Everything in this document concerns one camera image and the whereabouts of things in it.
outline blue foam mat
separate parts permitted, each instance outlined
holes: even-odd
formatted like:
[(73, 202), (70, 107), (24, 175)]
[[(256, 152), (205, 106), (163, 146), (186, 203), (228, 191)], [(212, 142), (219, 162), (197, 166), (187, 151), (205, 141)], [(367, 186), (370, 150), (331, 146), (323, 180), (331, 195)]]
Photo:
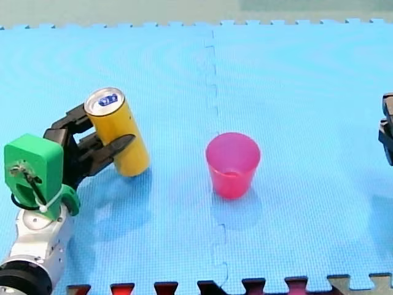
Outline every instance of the blue foam mat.
[[(323, 291), (339, 274), (363, 289), (370, 273), (392, 272), (393, 170), (378, 142), (392, 25), (273, 23), (0, 31), (2, 144), (42, 135), (110, 85), (127, 94), (152, 157), (138, 178), (109, 167), (82, 183), (56, 294), (71, 284), (108, 294), (113, 283), (152, 294), (157, 281), (197, 294), (198, 280), (240, 294), (242, 279), (262, 277), (278, 293), (304, 276)], [(263, 152), (252, 190), (231, 203), (211, 192), (203, 155), (229, 130)], [(0, 206), (5, 255), (17, 209)]]

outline green gripper mount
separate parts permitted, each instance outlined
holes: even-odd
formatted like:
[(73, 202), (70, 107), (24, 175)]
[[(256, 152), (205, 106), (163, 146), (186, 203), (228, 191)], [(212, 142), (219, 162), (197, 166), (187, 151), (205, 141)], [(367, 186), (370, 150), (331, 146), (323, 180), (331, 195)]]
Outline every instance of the green gripper mount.
[[(62, 183), (63, 148), (45, 138), (25, 134), (4, 147), (4, 167), (6, 184), (10, 187), (20, 207), (34, 210), (49, 219), (60, 215), (60, 205), (64, 203), (71, 215), (79, 212), (80, 200), (76, 191)], [(35, 187), (47, 203), (39, 196), (26, 177), (34, 181)]]

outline can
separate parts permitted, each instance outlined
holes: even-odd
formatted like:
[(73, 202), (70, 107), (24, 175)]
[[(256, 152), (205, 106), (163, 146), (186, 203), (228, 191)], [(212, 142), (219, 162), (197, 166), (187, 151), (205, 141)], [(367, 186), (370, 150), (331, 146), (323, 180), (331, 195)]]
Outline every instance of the can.
[(99, 89), (87, 98), (84, 108), (104, 145), (126, 134), (135, 135), (135, 140), (115, 156), (114, 163), (123, 176), (143, 173), (150, 157), (123, 92), (112, 87)]

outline cup rim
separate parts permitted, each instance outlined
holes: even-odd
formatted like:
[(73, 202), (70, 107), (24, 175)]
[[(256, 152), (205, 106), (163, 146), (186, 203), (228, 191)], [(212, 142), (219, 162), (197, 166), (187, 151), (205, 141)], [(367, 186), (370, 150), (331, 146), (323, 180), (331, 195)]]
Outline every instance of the cup rim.
[(235, 178), (235, 177), (237, 177), (236, 175), (228, 175), (228, 174), (225, 174), (225, 173), (220, 172), (219, 170), (217, 170), (216, 168), (214, 168), (214, 167), (209, 163), (209, 160), (208, 160), (208, 150), (209, 150), (209, 147), (210, 147), (210, 145), (212, 144), (212, 142), (215, 141), (216, 139), (220, 138), (220, 137), (228, 136), (228, 135), (240, 135), (240, 136), (243, 136), (243, 137), (247, 138), (250, 142), (252, 142), (252, 144), (256, 147), (256, 150), (258, 151), (258, 161), (256, 161), (255, 165), (253, 165), (251, 169), (248, 169), (248, 171), (247, 171), (245, 174), (251, 173), (252, 171), (255, 171), (255, 170), (257, 169), (257, 167), (258, 167), (260, 161), (261, 161), (262, 152), (261, 152), (261, 150), (260, 150), (260, 148), (259, 148), (259, 145), (255, 142), (255, 140), (253, 140), (250, 136), (245, 135), (244, 133), (240, 133), (240, 132), (225, 132), (225, 133), (221, 133), (221, 134), (217, 135), (216, 137), (214, 137), (214, 138), (208, 143), (208, 145), (206, 146), (206, 149), (205, 149), (205, 157), (206, 157), (206, 161), (207, 161), (209, 167), (210, 167), (215, 173), (217, 173), (217, 174), (219, 174), (219, 175), (222, 175), (222, 176), (224, 176), (224, 177), (228, 177), (228, 178)]

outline pink cup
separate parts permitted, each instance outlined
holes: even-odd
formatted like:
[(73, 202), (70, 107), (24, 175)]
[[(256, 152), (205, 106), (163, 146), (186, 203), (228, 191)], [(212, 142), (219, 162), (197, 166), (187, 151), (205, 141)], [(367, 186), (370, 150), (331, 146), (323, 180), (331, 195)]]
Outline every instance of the pink cup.
[(250, 188), (261, 158), (254, 140), (230, 132), (215, 137), (206, 148), (206, 160), (215, 192), (226, 199), (237, 199)]

